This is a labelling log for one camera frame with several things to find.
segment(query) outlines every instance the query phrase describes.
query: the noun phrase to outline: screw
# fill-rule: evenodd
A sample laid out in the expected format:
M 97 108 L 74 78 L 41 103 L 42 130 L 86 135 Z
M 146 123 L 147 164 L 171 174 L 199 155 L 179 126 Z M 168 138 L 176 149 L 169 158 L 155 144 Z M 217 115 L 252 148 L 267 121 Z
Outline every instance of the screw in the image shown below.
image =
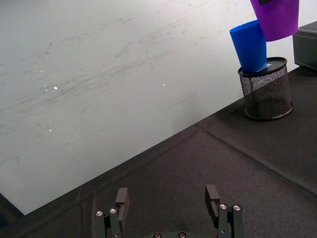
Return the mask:
M 221 208 L 221 209 L 226 209 L 226 208 L 227 208 L 227 206 L 226 206 L 226 205 L 224 205 L 224 204 L 220 204 L 220 208 Z
M 181 232 L 180 234 L 178 234 L 179 238 L 186 238 L 186 233 Z
M 96 213 L 96 216 L 97 217 L 101 217 L 103 215 L 103 212 L 102 211 L 98 211 L 97 213 Z
M 241 207 L 239 207 L 238 205 L 235 205 L 235 206 L 233 206 L 233 209 L 234 209 L 234 210 L 237 210 L 237 211 L 240 211 L 240 210 L 241 210 Z
M 114 214 L 114 213 L 116 213 L 116 212 L 117 212 L 117 209 L 115 209 L 115 208 L 111 208 L 111 209 L 110 209 L 110 213 L 111 213 L 111 214 Z

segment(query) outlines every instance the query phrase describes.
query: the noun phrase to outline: blue cup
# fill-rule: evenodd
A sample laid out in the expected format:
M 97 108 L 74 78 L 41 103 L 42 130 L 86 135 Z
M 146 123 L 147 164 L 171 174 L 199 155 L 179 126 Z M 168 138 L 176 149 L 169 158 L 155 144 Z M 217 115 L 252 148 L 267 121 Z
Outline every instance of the blue cup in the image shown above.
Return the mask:
M 258 20 L 231 29 L 230 35 L 244 72 L 266 67 L 266 41 Z

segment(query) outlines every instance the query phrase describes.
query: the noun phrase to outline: black wire mesh container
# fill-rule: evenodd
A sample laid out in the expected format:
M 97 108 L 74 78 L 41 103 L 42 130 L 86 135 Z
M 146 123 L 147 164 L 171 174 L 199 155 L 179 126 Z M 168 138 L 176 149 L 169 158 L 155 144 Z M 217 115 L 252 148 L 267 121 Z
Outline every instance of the black wire mesh container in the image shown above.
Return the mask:
M 258 72 L 238 70 L 245 100 L 245 114 L 255 120 L 273 120 L 293 110 L 287 60 L 267 58 L 267 67 Z

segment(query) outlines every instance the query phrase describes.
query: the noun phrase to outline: plastic cup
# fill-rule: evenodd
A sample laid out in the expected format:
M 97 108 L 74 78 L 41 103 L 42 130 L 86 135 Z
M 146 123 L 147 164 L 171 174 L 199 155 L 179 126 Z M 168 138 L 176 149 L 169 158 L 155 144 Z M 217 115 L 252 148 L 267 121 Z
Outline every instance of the plastic cup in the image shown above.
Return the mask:
M 260 5 L 251 0 L 266 41 L 276 41 L 298 31 L 299 0 L 271 0 Z
M 244 72 L 266 67 L 266 41 L 258 20 L 231 29 L 230 35 Z

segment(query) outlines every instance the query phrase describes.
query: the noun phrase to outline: black metal rim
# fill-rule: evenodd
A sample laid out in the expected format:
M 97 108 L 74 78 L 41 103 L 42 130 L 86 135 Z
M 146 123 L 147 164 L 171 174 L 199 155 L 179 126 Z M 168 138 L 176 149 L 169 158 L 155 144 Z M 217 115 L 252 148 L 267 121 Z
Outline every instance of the black metal rim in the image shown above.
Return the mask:
M 245 115 L 246 115 L 248 118 L 250 118 L 250 119 L 252 119 L 252 120 L 270 121 L 270 120 L 276 120 L 276 119 L 283 118 L 284 116 L 290 114 L 290 113 L 293 111 L 293 109 L 294 109 L 294 105 L 293 105 L 293 103 L 291 103 L 291 107 L 290 107 L 290 109 L 289 109 L 286 113 L 284 113 L 284 114 L 282 114 L 282 115 L 279 115 L 279 116 L 276 116 L 276 117 L 273 117 L 273 118 L 269 118 L 269 119 L 263 119 L 263 118 L 253 117 L 253 116 L 251 116 L 251 115 L 248 113 L 248 109 L 247 109 L 247 108 L 244 110 L 244 113 L 245 113 Z
M 265 73 L 257 73 L 257 72 L 254 72 L 252 74 L 244 74 L 242 73 L 242 68 L 239 68 L 238 70 L 238 74 L 244 78 L 253 78 L 253 77 L 259 77 L 259 76 L 264 76 L 264 75 L 268 75 L 268 74 L 271 74 L 271 73 L 274 73 L 278 70 L 280 70 L 281 68 L 283 68 L 284 66 L 286 66 L 287 64 L 287 59 L 286 58 L 283 58 L 283 57 L 269 57 L 267 58 L 267 60 L 280 60 L 280 61 L 284 61 L 283 65 L 280 66 L 279 68 L 277 69 L 274 69 L 274 70 L 271 70 L 269 72 L 265 72 Z

